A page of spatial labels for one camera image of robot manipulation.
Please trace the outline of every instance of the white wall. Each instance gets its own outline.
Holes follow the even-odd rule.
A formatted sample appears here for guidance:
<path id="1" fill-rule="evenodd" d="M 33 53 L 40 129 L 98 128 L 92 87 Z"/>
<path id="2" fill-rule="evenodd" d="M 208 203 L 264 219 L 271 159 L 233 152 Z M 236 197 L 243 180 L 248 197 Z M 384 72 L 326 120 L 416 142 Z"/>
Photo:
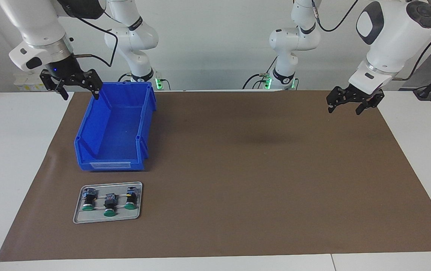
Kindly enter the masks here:
<path id="1" fill-rule="evenodd" d="M 274 29 L 293 27 L 292 1 L 266 0 L 137 0 L 145 22 L 160 36 L 159 46 L 147 51 L 152 65 L 169 79 L 174 89 L 238 89 L 252 74 L 265 72 L 275 57 L 269 47 Z M 334 26 L 353 0 L 326 0 L 320 14 L 326 28 Z M 300 89 L 332 89 L 347 86 L 347 80 L 365 58 L 368 46 L 358 37 L 355 22 L 369 3 L 360 0 L 345 23 L 335 32 L 323 33 L 319 48 L 300 52 L 297 77 Z M 109 59 L 104 35 L 73 18 L 60 18 L 69 36 L 74 37 L 75 53 L 93 53 Z M 94 22 L 108 29 L 116 23 L 102 17 Z M 21 41 L 19 32 L 0 10 L 0 36 L 9 46 Z M 94 59 L 82 59 L 85 69 L 94 68 L 104 81 L 115 81 L 128 72 L 128 65 L 116 57 L 111 69 Z M 407 75 L 415 59 L 402 71 Z M 13 65 L 0 43 L 0 91 L 11 86 Z M 401 83 L 392 84 L 394 90 Z"/>

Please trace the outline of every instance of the table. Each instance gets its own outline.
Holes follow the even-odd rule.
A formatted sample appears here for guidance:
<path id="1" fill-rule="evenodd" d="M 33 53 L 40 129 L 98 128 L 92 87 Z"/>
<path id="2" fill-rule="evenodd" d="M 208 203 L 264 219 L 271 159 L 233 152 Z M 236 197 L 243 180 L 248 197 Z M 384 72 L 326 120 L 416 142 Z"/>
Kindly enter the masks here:
<path id="1" fill-rule="evenodd" d="M 68 103 L 53 93 L 0 94 L 0 247 L 36 175 Z M 379 109 L 431 198 L 431 103 L 386 92 Z M 427 270 L 431 252 L 272 257 L 107 259 L 0 263 L 1 269 L 59 270 L 137 266 L 139 270 Z"/>

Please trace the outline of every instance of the black cable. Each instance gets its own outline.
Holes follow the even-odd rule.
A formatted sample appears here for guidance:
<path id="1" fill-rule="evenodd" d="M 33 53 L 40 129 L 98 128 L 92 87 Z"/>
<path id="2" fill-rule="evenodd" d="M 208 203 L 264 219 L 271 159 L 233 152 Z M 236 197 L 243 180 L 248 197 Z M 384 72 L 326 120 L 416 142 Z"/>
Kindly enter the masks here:
<path id="1" fill-rule="evenodd" d="M 170 82 L 167 79 L 160 79 L 160 82 L 167 82 L 167 84 L 169 85 L 169 90 L 172 90 L 172 88 L 170 87 Z"/>
<path id="2" fill-rule="evenodd" d="M 257 76 L 261 76 L 260 74 L 255 74 L 253 76 L 251 76 L 249 79 L 247 79 L 246 83 L 244 84 L 242 89 L 245 89 L 245 87 L 247 86 L 247 84 L 250 82 L 250 80 L 252 80 L 253 78 L 257 77 Z"/>
<path id="3" fill-rule="evenodd" d="M 411 74 L 407 78 L 405 78 L 405 79 L 399 79 L 399 78 L 397 79 L 397 78 L 395 78 L 393 80 L 394 81 L 408 81 L 413 76 L 413 74 L 415 73 L 415 71 L 417 70 L 418 64 L 420 64 L 420 61 L 422 60 L 422 58 L 425 55 L 426 51 L 428 51 L 428 49 L 430 47 L 431 47 L 431 42 L 427 45 L 427 47 L 425 48 L 425 50 L 423 50 L 422 54 L 420 55 L 420 57 L 417 60 L 417 63 L 415 64 L 415 67 L 413 67 L 413 70 L 411 71 Z"/>
<path id="4" fill-rule="evenodd" d="M 336 29 L 338 29 L 338 27 L 339 26 L 341 26 L 341 24 L 344 22 L 344 20 L 346 20 L 346 18 L 348 17 L 348 15 L 351 13 L 351 11 L 353 10 L 353 8 L 356 6 L 356 4 L 358 3 L 358 1 L 359 0 L 356 0 L 355 1 L 355 3 L 353 3 L 353 5 L 350 7 L 350 9 L 348 10 L 348 12 L 346 12 L 346 15 L 343 17 L 343 19 L 341 20 L 341 22 L 339 22 L 339 24 L 338 25 L 336 25 L 333 29 L 330 29 L 330 30 L 328 30 L 328 29 L 325 29 L 322 25 L 321 25 L 321 20 L 319 19 L 319 15 L 317 15 L 316 16 L 316 21 L 318 22 L 318 24 L 319 24 L 319 27 L 321 27 L 321 29 L 323 30 L 323 31 L 325 31 L 325 32 L 333 32 L 333 31 L 335 31 Z M 317 9 L 317 7 L 316 7 L 316 4 L 314 3 L 314 0 L 311 0 L 311 2 L 312 2 L 312 7 L 317 11 L 318 9 Z"/>
<path id="5" fill-rule="evenodd" d="M 124 75 L 120 76 L 120 78 L 118 79 L 118 81 L 117 81 L 117 82 L 122 81 L 122 79 L 123 79 L 125 76 L 129 76 L 129 74 L 128 74 L 128 73 L 125 73 Z"/>
<path id="6" fill-rule="evenodd" d="M 273 62 L 271 63 L 271 65 L 269 66 L 269 68 L 267 69 L 266 73 L 269 73 L 269 71 L 272 68 L 272 65 L 274 65 L 274 63 L 276 63 L 277 57 L 274 58 Z"/>
<path id="7" fill-rule="evenodd" d="M 300 79 L 296 78 L 295 80 L 298 80 L 298 84 L 296 85 L 296 88 L 295 88 L 295 90 L 298 90 L 298 87 L 300 86 Z"/>
<path id="8" fill-rule="evenodd" d="M 114 48 L 113 48 L 112 58 L 111 58 L 111 60 L 110 60 L 110 64 L 109 64 L 107 61 L 103 60 L 101 57 L 96 56 L 96 55 L 92 55 L 92 54 L 87 54 L 87 55 L 75 55 L 75 57 L 93 57 L 93 58 L 96 58 L 96 59 L 98 59 L 98 60 L 102 61 L 102 62 L 103 62 L 103 63 L 105 63 L 108 67 L 112 67 L 113 59 L 115 58 L 115 53 L 116 53 L 116 51 L 117 51 L 117 46 L 119 45 L 119 38 L 118 38 L 118 36 L 117 36 L 117 35 L 115 35 L 115 34 L 113 34 L 113 33 L 112 33 L 112 32 L 110 32 L 110 31 L 107 31 L 107 30 L 105 30 L 105 29 L 101 29 L 101 28 L 99 28 L 98 26 L 96 26 L 96 25 L 94 25 L 94 24 L 91 24 L 91 23 L 89 23 L 89 22 L 87 22 L 87 21 L 83 20 L 83 19 L 82 19 L 82 18 L 80 18 L 80 17 L 76 17 L 76 19 L 80 20 L 81 22 L 84 22 L 85 24 L 88 24 L 89 26 L 93 27 L 94 29 L 97 29 L 97 30 L 99 30 L 99 31 L 102 31 L 103 33 L 107 33 L 107 34 L 109 34 L 109 35 L 111 35 L 111 36 L 114 36 L 114 37 L 115 37 L 115 46 L 114 46 Z"/>
<path id="9" fill-rule="evenodd" d="M 260 87 L 260 85 L 262 84 L 262 83 L 264 83 L 266 80 L 261 80 L 261 81 L 257 81 L 257 82 L 255 82 L 254 83 L 254 85 L 252 86 L 252 89 L 256 89 L 255 88 L 255 85 L 257 84 L 257 83 L 259 83 L 259 86 L 257 87 L 257 89 L 259 89 L 259 87 Z"/>
<path id="10" fill-rule="evenodd" d="M 107 17 L 109 17 L 110 19 L 113 19 L 112 16 L 110 16 L 106 11 L 103 12 L 103 14 L 105 14 Z"/>

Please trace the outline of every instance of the brown mat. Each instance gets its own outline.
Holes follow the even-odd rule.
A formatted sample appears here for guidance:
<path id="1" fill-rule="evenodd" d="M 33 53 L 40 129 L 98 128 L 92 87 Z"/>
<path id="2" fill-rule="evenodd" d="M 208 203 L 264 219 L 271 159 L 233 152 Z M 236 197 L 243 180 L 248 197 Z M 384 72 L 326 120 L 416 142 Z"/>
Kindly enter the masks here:
<path id="1" fill-rule="evenodd" d="M 431 200 L 379 111 L 329 115 L 326 95 L 159 93 L 147 171 L 89 173 L 76 93 L 0 261 L 431 251 Z M 139 219 L 73 224 L 80 187 L 131 181 Z"/>

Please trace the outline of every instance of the green push button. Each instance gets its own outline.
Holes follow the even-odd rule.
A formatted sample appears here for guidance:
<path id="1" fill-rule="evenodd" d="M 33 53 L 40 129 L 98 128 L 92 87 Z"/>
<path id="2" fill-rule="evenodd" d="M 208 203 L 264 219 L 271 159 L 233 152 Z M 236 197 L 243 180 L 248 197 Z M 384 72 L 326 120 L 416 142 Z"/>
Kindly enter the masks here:
<path id="1" fill-rule="evenodd" d="M 103 213 L 103 215 L 108 216 L 110 218 L 112 216 L 116 216 L 117 213 L 115 211 L 112 211 L 112 210 L 107 210 L 107 211 L 105 211 L 105 213 Z"/>
<path id="2" fill-rule="evenodd" d="M 135 206 L 134 204 L 127 203 L 125 205 L 125 209 L 127 209 L 127 210 L 135 210 L 135 209 L 137 209 L 137 206 Z"/>
<path id="3" fill-rule="evenodd" d="M 95 207 L 93 206 L 83 206 L 83 208 L 81 208 L 83 211 L 93 211 L 95 209 Z"/>

